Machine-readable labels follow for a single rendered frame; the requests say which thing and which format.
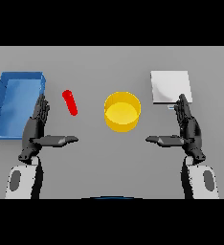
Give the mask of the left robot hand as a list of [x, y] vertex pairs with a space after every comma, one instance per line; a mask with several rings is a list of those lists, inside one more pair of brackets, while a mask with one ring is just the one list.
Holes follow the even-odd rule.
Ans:
[[50, 105], [43, 94], [37, 98], [33, 114], [28, 118], [22, 134], [22, 151], [18, 160], [30, 165], [32, 157], [38, 155], [42, 147], [64, 147], [67, 144], [76, 143], [76, 136], [52, 136], [44, 135], [44, 129], [48, 118]]

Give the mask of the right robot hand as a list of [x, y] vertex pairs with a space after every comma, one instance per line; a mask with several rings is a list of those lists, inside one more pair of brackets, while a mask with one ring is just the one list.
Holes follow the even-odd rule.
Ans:
[[148, 136], [148, 143], [160, 147], [181, 147], [187, 156], [192, 157], [195, 165], [206, 160], [202, 151], [202, 133], [197, 119], [190, 111], [190, 106], [184, 94], [174, 104], [174, 111], [179, 125], [179, 134], [171, 136]]

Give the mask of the red beaker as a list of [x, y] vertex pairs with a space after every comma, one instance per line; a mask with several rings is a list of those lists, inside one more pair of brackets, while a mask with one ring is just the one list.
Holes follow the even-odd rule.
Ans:
[[74, 99], [73, 93], [71, 90], [65, 90], [62, 92], [62, 97], [67, 105], [67, 108], [72, 116], [76, 116], [78, 114], [78, 108], [76, 105], [76, 101]]

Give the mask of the pale square scale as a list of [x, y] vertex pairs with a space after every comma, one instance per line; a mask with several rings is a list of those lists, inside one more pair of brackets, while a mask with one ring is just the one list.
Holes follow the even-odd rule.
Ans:
[[154, 103], [173, 104], [184, 94], [192, 103], [190, 78], [187, 71], [151, 71], [150, 80]]

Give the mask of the yellow bowl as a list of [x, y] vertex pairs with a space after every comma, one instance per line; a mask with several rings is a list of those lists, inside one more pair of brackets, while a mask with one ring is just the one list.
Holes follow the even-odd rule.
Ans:
[[115, 92], [104, 102], [104, 120], [115, 132], [133, 130], [141, 116], [141, 103], [130, 92]]

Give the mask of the blue tray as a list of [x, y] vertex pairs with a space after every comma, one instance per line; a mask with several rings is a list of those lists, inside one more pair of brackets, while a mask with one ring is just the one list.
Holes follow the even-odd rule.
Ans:
[[0, 140], [21, 140], [35, 103], [45, 92], [42, 72], [3, 72], [0, 77]]

